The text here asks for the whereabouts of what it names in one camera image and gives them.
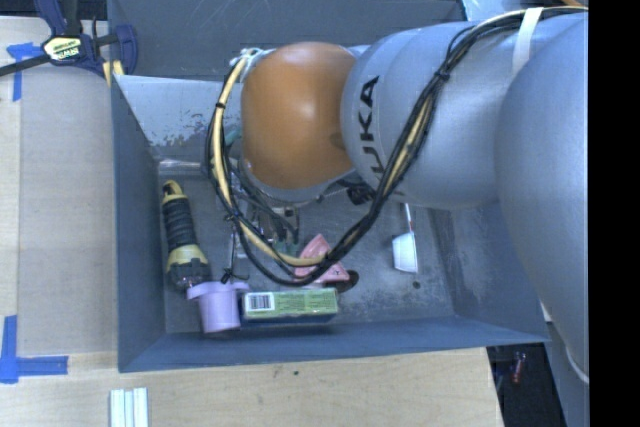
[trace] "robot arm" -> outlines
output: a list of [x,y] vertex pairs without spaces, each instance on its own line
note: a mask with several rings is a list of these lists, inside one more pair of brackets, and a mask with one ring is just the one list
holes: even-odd
[[[302,43],[257,60],[244,81],[240,157],[253,186],[296,204],[355,175],[373,194],[365,217],[313,260],[279,254],[245,219],[235,222],[279,261],[317,265],[295,282],[304,285],[357,244],[389,199],[447,210],[499,202],[532,284],[588,375],[588,16],[545,8],[524,27],[527,13],[405,31],[362,54]],[[223,88],[209,143],[230,213],[238,208],[222,115],[246,63]]]

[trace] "blue clamp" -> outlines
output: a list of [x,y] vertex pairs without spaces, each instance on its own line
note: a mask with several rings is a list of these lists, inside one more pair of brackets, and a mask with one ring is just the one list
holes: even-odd
[[0,353],[0,383],[15,384],[22,376],[66,375],[69,356],[20,358],[16,355],[17,319],[16,315],[4,319],[2,352]]
[[125,73],[133,72],[138,59],[136,38],[133,27],[120,25],[115,34],[93,38],[83,33],[82,22],[78,18],[80,0],[33,0],[38,16],[51,29],[51,37],[42,44],[55,66],[76,66],[104,77],[105,59],[100,55],[100,46],[119,43],[120,62]]

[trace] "wooden table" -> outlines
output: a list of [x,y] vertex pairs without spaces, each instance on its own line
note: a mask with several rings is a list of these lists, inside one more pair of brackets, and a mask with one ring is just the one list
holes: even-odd
[[[39,19],[0,17],[0,64],[11,62],[7,44],[33,37],[24,27],[48,32]],[[0,78],[3,318],[18,311],[21,102],[12,85]],[[118,372],[113,351],[70,354],[67,375],[0,384],[0,425],[104,427],[110,391],[137,387],[148,390],[153,427],[504,425],[484,348],[130,374]]]

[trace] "black cable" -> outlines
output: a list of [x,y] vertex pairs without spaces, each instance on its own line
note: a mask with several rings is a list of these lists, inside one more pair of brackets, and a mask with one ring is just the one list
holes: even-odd
[[[575,13],[577,11],[579,10],[569,7],[547,8],[542,12],[541,19],[547,19],[549,17],[561,14]],[[220,193],[216,181],[212,180],[214,182],[214,185],[216,186],[218,196],[222,200],[225,208],[228,210],[233,222],[236,224],[240,241],[245,251],[247,252],[247,256],[251,259],[254,265],[256,265],[260,272],[262,272],[265,276],[278,284],[286,286],[304,286],[315,281],[315,279],[322,276],[334,263],[344,258],[344,256],[348,254],[349,251],[371,229],[378,216],[380,215],[384,204],[393,194],[396,188],[400,185],[400,183],[404,179],[405,174],[408,172],[411,165],[419,155],[433,122],[433,112],[435,111],[439,94],[447,80],[449,80],[451,72],[453,71],[455,66],[457,66],[457,64],[469,52],[471,47],[480,39],[484,39],[486,37],[505,31],[517,30],[522,22],[524,13],[525,11],[518,11],[508,16],[496,17],[493,20],[489,20],[489,23],[487,23],[486,25],[476,25],[465,28],[454,36],[448,46],[447,54],[443,63],[440,65],[438,70],[433,74],[430,81],[422,90],[420,96],[418,97],[418,100],[414,104],[411,113],[409,114],[403,130],[396,141],[391,155],[389,156],[387,165],[385,166],[385,170],[379,180],[378,187],[377,189],[375,189],[374,197],[372,199],[369,211],[357,223],[355,223],[347,230],[347,232],[343,235],[336,246],[328,251],[325,259],[317,265],[316,269],[311,271],[311,273],[307,274],[304,278],[296,281],[285,280],[273,274],[266,267],[264,267],[261,262],[259,262],[257,257],[251,251],[249,242],[248,240],[246,240],[246,237],[242,232],[240,223],[243,223],[245,226],[247,226],[247,228],[249,228],[259,238],[263,239],[263,237],[261,236],[261,234],[257,233],[255,227],[248,220],[243,218],[242,214],[237,211],[237,205],[235,204],[233,193],[231,191],[229,193],[230,204],[228,204],[223,195]],[[409,138],[411,137],[411,132],[414,128],[419,129],[418,136],[416,141],[414,141],[412,144],[409,144]],[[210,141],[210,136],[212,136],[211,126],[210,134],[207,137],[208,141]],[[225,153],[226,148],[220,148],[220,151]],[[207,155],[210,155],[210,148],[207,150]],[[228,176],[227,168],[225,168],[223,172]]]

